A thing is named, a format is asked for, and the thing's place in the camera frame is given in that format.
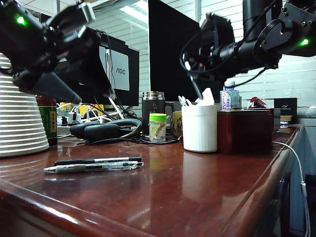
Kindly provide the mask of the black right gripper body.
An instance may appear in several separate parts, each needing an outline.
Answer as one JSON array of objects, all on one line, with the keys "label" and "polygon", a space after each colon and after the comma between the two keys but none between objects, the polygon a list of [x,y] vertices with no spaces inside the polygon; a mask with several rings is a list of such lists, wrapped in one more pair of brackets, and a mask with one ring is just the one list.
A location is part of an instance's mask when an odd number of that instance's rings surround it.
[{"label": "black right gripper body", "polygon": [[[215,44],[206,44],[198,50],[198,62],[197,64],[203,64],[207,69],[207,72],[221,65],[223,59],[220,57],[221,46],[216,47]],[[212,80],[226,80],[227,77],[223,72],[223,66],[210,72],[212,74]]]}]

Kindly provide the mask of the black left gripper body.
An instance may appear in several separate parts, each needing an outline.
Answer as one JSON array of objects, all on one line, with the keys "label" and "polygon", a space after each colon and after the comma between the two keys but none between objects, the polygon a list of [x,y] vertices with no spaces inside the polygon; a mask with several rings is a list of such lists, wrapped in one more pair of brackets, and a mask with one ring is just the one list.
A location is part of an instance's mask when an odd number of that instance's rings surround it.
[{"label": "black left gripper body", "polygon": [[23,45],[14,64],[14,83],[18,87],[34,87],[40,78],[59,78],[54,70],[81,38],[86,28],[86,7],[68,7],[43,24],[28,20],[29,28],[19,33]]}]

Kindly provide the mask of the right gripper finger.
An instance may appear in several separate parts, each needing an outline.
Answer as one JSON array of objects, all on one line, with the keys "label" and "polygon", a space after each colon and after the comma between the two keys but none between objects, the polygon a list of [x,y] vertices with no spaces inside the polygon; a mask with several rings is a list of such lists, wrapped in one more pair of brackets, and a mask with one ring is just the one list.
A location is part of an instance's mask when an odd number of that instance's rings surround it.
[{"label": "right gripper finger", "polygon": [[191,72],[191,70],[193,70],[196,66],[195,59],[194,58],[183,58],[183,62],[184,62],[185,68],[188,72],[188,75],[190,77],[192,77],[193,73]]},{"label": "right gripper finger", "polygon": [[207,72],[207,69],[205,68],[205,66],[203,64],[198,64],[195,67],[195,70],[198,71],[198,73],[196,73],[194,75],[194,77],[196,79],[200,79],[200,80],[212,80],[212,74],[210,72]]}]

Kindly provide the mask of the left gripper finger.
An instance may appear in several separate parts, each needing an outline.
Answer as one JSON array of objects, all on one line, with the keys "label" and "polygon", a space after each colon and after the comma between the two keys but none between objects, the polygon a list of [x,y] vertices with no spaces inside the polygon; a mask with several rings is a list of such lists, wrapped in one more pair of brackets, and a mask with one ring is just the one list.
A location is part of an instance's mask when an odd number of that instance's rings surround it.
[{"label": "left gripper finger", "polygon": [[54,72],[43,73],[31,87],[36,95],[51,97],[60,102],[79,104],[81,97],[66,85]]},{"label": "left gripper finger", "polygon": [[87,27],[66,56],[70,63],[66,68],[66,78],[115,99],[116,93],[100,59],[100,46],[101,33]]}]

